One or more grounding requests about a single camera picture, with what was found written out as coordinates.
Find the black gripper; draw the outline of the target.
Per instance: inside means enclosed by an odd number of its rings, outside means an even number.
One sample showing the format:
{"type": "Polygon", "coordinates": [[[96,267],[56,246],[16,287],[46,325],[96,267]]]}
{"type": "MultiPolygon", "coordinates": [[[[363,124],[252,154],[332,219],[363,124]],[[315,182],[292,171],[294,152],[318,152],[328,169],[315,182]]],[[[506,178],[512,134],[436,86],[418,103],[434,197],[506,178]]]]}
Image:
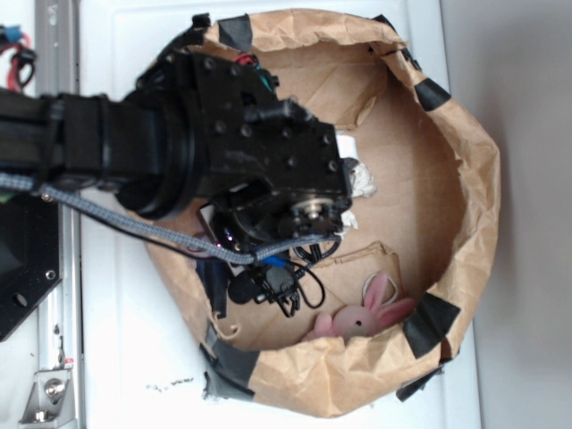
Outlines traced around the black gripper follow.
{"type": "Polygon", "coordinates": [[[206,149],[198,196],[254,240],[341,232],[352,163],[333,126],[279,99],[267,71],[211,55],[193,63],[206,149]]]}

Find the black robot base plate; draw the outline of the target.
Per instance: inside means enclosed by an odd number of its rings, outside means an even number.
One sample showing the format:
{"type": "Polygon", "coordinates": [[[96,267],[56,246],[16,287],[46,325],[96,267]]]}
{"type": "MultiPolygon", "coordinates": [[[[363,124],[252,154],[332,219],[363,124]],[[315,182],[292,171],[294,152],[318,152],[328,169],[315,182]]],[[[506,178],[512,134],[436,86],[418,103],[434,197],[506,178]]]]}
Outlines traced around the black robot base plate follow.
{"type": "Polygon", "coordinates": [[[61,279],[60,211],[18,195],[1,205],[1,340],[6,341],[61,279]]]}

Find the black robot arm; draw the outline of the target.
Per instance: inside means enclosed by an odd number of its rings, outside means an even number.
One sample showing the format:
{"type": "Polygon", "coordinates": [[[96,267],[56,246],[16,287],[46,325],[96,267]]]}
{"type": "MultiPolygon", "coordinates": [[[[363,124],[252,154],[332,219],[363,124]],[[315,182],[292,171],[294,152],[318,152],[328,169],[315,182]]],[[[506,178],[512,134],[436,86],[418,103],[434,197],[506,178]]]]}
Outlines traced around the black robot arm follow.
{"type": "Polygon", "coordinates": [[[69,190],[114,193],[148,220],[194,199],[216,231],[257,242],[342,229],[353,162],[331,124],[276,94],[256,65],[173,51],[120,102],[1,95],[1,168],[69,190]]]}

